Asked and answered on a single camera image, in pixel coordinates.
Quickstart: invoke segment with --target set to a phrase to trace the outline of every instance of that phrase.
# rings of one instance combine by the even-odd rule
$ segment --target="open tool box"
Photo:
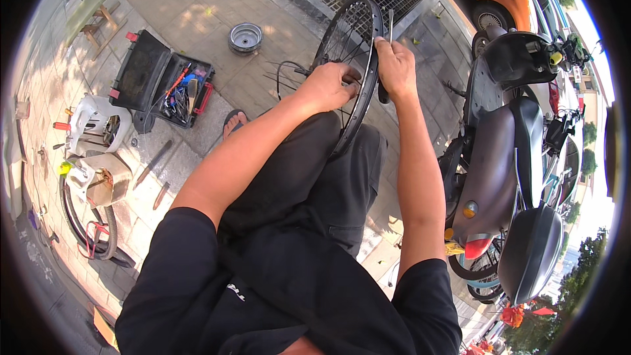
[[[172,52],[145,29],[138,34],[128,33],[127,38],[132,43],[110,91],[110,104],[140,111],[146,119],[153,115],[180,128],[193,127],[213,91],[210,83],[215,75],[213,66]],[[166,94],[184,70],[184,76],[198,81],[198,91],[194,97],[191,96],[193,106],[190,113],[188,85],[178,83],[178,87]]]

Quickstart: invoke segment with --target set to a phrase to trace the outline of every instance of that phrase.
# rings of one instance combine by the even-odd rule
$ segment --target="scooter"
[[[563,225],[555,209],[541,201],[541,108],[509,91],[552,81],[563,56],[541,36],[497,29],[487,29],[490,41],[461,92],[466,98],[461,134],[438,164],[447,202],[445,239],[464,249],[462,264],[449,257],[453,271],[465,280],[497,274],[502,289],[519,304],[548,281],[560,256]],[[475,263],[481,257],[487,260]]]

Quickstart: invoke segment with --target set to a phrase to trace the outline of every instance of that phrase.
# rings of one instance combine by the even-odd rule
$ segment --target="person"
[[[156,228],[116,322],[124,354],[457,354],[444,256],[445,198],[416,91],[414,55],[375,39],[399,118],[405,233],[390,302],[355,260],[387,142],[363,124],[348,150],[334,111],[358,91],[343,63],[248,122],[187,179]]]

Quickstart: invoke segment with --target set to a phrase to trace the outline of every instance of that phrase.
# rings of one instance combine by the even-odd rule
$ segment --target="pavement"
[[[121,4],[114,18],[127,22],[94,61],[90,60],[94,48],[83,35],[68,49],[62,45],[66,20],[79,1],[59,4],[27,61],[18,100],[29,97],[32,105],[30,117],[20,124],[27,156],[27,192],[38,204],[37,209],[46,205],[43,226],[47,233],[59,235],[60,243],[55,247],[68,271],[93,301],[118,315],[142,269],[153,231],[186,178],[221,141],[225,115],[239,107],[249,118],[255,118],[273,107],[277,102],[275,84],[263,74],[275,70],[275,66],[267,62],[290,59],[305,67],[310,65],[324,30],[288,0],[106,0],[105,5],[115,2]],[[230,29],[245,21],[262,27],[265,39],[258,55],[238,57],[229,51],[226,42]],[[471,31],[462,26],[463,22],[453,4],[442,0],[399,38],[416,57],[418,95],[437,156],[456,136],[462,117],[464,99],[447,90],[442,82],[460,89],[466,86]],[[139,135],[131,130],[124,136],[117,154],[131,169],[133,181],[166,141],[173,140],[174,147],[136,190],[129,190],[127,197],[113,206],[119,247],[136,262],[132,269],[123,269],[110,261],[85,259],[61,215],[56,167],[62,161],[62,152],[52,146],[64,142],[65,134],[52,129],[52,122],[66,122],[64,108],[75,107],[85,94],[108,96],[130,45],[125,34],[141,29],[174,51],[212,63],[217,74],[208,107],[192,129],[171,127],[157,120],[150,133]],[[108,34],[104,26],[97,39],[103,41]],[[358,256],[389,297],[394,293],[391,277],[396,280],[400,256],[396,245],[403,234],[396,193],[398,123],[392,112],[392,107],[381,105],[374,97],[365,117],[366,123],[384,133],[390,148]],[[137,141],[135,147],[131,146],[132,139]],[[152,210],[150,206],[167,181],[169,193],[160,207]],[[75,206],[79,217],[87,222],[91,218],[89,209],[79,201]],[[467,343],[480,326],[488,323],[484,313],[494,307],[473,301],[465,281],[453,274],[452,288]]]

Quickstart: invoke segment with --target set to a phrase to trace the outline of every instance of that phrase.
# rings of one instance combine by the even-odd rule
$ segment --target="black pants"
[[[301,221],[357,256],[387,141],[363,124],[348,150],[329,159],[338,140],[339,117],[333,111],[298,126],[223,213],[220,241],[230,243],[263,225]]]

